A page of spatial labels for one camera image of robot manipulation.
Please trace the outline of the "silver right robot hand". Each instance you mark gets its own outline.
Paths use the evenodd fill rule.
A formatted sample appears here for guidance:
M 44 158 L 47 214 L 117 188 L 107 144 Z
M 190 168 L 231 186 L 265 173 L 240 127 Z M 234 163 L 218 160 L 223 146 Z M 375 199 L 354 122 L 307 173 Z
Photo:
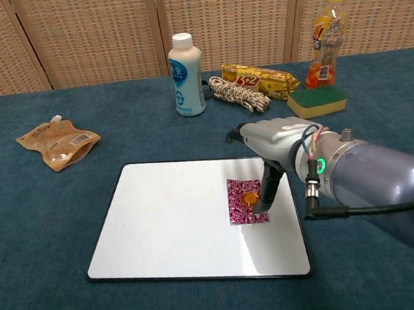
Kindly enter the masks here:
M 259 201 L 253 213 L 259 215 L 271 208 L 284 173 L 295 169 L 296 155 L 306 132 L 319 128 L 319 124 L 308 120 L 288 117 L 241 123 L 226 134 L 228 144 L 240 142 L 264 161 Z

